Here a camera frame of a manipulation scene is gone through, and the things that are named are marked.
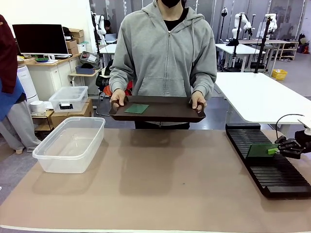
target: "blue apron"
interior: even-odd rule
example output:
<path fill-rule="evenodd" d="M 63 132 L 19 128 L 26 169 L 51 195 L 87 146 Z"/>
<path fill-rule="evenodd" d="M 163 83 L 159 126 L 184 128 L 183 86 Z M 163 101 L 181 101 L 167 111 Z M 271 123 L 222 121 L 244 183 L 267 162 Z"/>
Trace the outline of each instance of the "blue apron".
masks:
<path fill-rule="evenodd" d="M 10 111 L 11 107 L 16 103 L 22 93 L 25 93 L 18 77 L 16 77 L 16 85 L 12 94 L 3 93 L 2 82 L 0 80 L 0 121 L 3 121 L 5 116 Z"/>

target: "hoodie drawstring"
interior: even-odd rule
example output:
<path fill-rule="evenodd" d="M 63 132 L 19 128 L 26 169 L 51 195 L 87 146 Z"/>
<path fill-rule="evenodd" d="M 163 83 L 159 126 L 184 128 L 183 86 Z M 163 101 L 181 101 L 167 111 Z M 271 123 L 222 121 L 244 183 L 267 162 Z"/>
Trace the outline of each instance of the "hoodie drawstring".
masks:
<path fill-rule="evenodd" d="M 194 19 L 191 21 L 191 29 L 192 29 L 192 67 L 194 67 L 194 59 L 195 59 L 195 54 L 194 54 Z"/>

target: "black pants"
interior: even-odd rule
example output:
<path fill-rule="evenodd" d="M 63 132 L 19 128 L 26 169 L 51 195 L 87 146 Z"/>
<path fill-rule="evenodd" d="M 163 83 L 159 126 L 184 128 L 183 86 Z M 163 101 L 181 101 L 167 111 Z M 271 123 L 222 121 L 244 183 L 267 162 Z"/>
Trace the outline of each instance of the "black pants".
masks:
<path fill-rule="evenodd" d="M 156 124 L 144 122 L 144 121 L 135 121 L 135 129 L 137 130 L 188 130 L 190 128 L 190 123 L 179 124 L 179 125 L 168 125 L 168 126 L 159 126 Z"/>

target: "green square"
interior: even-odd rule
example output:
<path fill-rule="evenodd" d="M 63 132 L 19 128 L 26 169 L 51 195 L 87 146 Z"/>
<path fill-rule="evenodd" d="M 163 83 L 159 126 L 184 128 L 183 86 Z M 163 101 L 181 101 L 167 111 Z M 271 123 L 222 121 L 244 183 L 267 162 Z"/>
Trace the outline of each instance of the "green square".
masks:
<path fill-rule="evenodd" d="M 125 113 L 142 114 L 148 107 L 149 107 L 149 105 L 147 105 L 147 104 L 136 104 L 136 103 L 134 103 L 134 104 L 132 104 L 131 107 L 126 109 L 124 112 Z"/>
<path fill-rule="evenodd" d="M 251 144 L 247 158 L 254 157 L 274 157 L 278 144 Z"/>

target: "white cabinet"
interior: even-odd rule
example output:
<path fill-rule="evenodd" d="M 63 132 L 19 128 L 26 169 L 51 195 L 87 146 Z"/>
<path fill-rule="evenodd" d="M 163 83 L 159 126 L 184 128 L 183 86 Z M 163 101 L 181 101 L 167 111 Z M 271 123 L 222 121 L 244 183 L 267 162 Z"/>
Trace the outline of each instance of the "white cabinet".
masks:
<path fill-rule="evenodd" d="M 79 57 L 60 61 L 56 65 L 27 65 L 39 100 L 47 101 L 61 87 L 71 86 L 69 74 L 78 66 Z"/>

